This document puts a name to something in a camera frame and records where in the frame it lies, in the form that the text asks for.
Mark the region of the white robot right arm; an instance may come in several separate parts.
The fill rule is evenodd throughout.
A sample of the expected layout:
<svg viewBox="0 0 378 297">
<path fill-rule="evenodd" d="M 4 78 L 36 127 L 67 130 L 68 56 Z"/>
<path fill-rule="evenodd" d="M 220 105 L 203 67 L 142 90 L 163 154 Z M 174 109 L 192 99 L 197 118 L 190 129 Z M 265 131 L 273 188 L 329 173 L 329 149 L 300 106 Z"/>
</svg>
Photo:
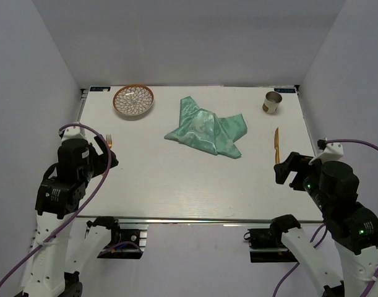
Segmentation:
<svg viewBox="0 0 378 297">
<path fill-rule="evenodd" d="M 311 278 L 319 296 L 378 296 L 378 217 L 357 201 L 359 178 L 340 161 L 344 139 L 320 139 L 314 157 L 291 152 L 274 165 L 275 182 L 284 184 L 290 173 L 295 191 L 306 192 L 320 210 L 323 224 L 338 250 L 343 275 L 330 270 L 305 239 L 293 215 L 274 218 L 271 242 L 285 246 Z"/>
</svg>

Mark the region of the gold fork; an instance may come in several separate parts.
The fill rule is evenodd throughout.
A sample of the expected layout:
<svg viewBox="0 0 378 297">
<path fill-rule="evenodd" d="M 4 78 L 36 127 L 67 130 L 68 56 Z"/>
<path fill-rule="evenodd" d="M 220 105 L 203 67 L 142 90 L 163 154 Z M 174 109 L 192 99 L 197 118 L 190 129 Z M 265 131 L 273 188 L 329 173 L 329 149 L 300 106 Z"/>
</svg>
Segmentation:
<svg viewBox="0 0 378 297">
<path fill-rule="evenodd" d="M 113 146 L 113 140 L 111 134 L 106 135 L 106 143 L 108 144 L 108 147 L 111 149 Z"/>
</svg>

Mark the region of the gold knife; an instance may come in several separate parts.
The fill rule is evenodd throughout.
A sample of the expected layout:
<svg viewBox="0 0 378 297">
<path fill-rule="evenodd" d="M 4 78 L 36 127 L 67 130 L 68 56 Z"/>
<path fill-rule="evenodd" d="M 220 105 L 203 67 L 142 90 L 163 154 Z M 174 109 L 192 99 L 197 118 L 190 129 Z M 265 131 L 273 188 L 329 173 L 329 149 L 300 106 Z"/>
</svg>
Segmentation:
<svg viewBox="0 0 378 297">
<path fill-rule="evenodd" d="M 279 128 L 276 128 L 274 134 L 275 163 L 280 163 L 280 147 L 279 147 Z"/>
</svg>

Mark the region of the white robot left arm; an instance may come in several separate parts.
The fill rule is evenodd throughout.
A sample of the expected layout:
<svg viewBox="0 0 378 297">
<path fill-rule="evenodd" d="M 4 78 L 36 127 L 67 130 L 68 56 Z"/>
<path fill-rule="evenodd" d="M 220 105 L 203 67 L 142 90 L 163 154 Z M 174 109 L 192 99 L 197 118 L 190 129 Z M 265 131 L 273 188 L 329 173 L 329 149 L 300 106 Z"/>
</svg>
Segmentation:
<svg viewBox="0 0 378 297">
<path fill-rule="evenodd" d="M 112 167 L 118 165 L 105 138 L 80 123 L 59 131 L 58 160 L 45 172 L 35 204 L 37 231 L 30 252 L 32 266 L 20 296 L 81 296 L 82 273 L 106 247 L 121 241 L 113 217 L 87 223 L 88 233 L 70 258 L 66 257 L 72 223 L 95 197 Z M 90 195 L 90 180 L 100 176 Z"/>
</svg>

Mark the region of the blue label sticker right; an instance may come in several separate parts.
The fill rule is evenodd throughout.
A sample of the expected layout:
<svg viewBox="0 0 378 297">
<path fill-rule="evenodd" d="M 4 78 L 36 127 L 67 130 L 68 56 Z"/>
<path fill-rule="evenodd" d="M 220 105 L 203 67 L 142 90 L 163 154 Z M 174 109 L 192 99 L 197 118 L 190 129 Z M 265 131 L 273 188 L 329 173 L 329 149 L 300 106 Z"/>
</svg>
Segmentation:
<svg viewBox="0 0 378 297">
<path fill-rule="evenodd" d="M 274 91 L 278 93 L 296 93 L 294 88 L 274 88 Z"/>
</svg>

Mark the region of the blue label sticker left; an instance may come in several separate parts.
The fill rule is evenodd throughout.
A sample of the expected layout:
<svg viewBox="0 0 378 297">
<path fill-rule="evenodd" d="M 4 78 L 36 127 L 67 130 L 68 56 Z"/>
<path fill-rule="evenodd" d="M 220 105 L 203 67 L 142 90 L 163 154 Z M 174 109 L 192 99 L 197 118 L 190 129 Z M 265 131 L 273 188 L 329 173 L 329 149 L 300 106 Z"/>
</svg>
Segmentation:
<svg viewBox="0 0 378 297">
<path fill-rule="evenodd" d="M 106 86 L 93 86 L 90 87 L 89 91 L 90 92 L 109 92 L 111 87 L 106 87 Z"/>
</svg>

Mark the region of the blue label sticker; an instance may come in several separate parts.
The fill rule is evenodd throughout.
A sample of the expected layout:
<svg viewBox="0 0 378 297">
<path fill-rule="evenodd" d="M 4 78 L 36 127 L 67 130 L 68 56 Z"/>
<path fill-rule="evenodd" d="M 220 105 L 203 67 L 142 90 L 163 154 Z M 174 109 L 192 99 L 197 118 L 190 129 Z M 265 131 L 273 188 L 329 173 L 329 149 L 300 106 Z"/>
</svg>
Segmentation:
<svg viewBox="0 0 378 297">
<path fill-rule="evenodd" d="M 274 88 L 274 91 L 278 93 L 296 93 L 294 88 Z"/>
<path fill-rule="evenodd" d="M 90 87 L 89 91 L 90 92 L 109 92 L 111 87 L 106 87 L 106 86 L 93 86 Z"/>
</svg>

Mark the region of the patterned orange rim plate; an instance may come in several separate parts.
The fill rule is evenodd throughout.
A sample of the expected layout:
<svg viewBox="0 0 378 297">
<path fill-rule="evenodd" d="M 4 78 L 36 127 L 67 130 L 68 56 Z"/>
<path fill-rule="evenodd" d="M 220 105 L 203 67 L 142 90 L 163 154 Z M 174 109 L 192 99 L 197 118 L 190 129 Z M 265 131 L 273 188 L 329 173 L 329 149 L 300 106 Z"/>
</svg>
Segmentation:
<svg viewBox="0 0 378 297">
<path fill-rule="evenodd" d="M 128 120 L 145 116 L 154 104 L 154 94 L 146 85 L 132 84 L 120 88 L 113 97 L 113 109 Z"/>
</svg>

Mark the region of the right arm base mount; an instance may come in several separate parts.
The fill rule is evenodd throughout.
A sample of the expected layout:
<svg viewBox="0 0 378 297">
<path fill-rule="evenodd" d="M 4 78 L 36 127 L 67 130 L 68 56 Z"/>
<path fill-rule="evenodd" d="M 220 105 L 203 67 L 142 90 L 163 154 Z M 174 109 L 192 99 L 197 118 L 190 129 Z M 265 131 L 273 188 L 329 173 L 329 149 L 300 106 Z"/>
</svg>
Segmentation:
<svg viewBox="0 0 378 297">
<path fill-rule="evenodd" d="M 282 243 L 277 243 L 268 228 L 248 229 L 244 240 L 249 244 L 251 263 L 294 263 L 295 256 Z"/>
</svg>

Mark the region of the metal cup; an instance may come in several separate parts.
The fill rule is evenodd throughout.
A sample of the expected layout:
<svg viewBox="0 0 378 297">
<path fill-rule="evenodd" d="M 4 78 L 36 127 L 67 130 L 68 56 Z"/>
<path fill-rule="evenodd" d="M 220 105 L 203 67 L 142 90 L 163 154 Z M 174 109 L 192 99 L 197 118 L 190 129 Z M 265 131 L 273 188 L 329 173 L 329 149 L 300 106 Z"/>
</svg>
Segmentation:
<svg viewBox="0 0 378 297">
<path fill-rule="evenodd" d="M 280 103 L 282 102 L 282 96 L 278 92 L 270 91 L 265 94 L 264 103 L 262 109 L 267 114 L 274 114 Z"/>
</svg>

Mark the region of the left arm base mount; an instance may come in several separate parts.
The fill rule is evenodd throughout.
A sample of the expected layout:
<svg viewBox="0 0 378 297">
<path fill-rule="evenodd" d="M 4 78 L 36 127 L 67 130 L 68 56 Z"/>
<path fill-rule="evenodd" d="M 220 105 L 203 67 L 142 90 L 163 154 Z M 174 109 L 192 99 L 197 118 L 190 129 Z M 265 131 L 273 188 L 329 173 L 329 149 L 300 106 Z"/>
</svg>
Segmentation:
<svg viewBox="0 0 378 297">
<path fill-rule="evenodd" d="M 86 222 L 86 233 L 101 226 L 108 230 L 110 242 L 100 251 L 99 259 L 135 259 L 139 260 L 144 253 L 145 244 L 141 244 L 140 229 L 124 229 L 114 217 L 96 217 Z"/>
</svg>

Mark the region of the green satin cloth napkin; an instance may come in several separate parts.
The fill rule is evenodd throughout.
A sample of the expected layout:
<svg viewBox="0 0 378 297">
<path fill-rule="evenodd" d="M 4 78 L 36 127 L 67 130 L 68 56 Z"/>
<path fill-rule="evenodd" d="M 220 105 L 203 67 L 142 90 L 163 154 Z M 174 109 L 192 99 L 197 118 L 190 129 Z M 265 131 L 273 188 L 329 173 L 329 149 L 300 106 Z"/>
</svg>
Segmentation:
<svg viewBox="0 0 378 297">
<path fill-rule="evenodd" d="M 179 125 L 164 136 L 190 148 L 232 159 L 241 158 L 235 142 L 247 134 L 242 114 L 219 118 L 200 108 L 192 97 L 180 100 Z"/>
</svg>

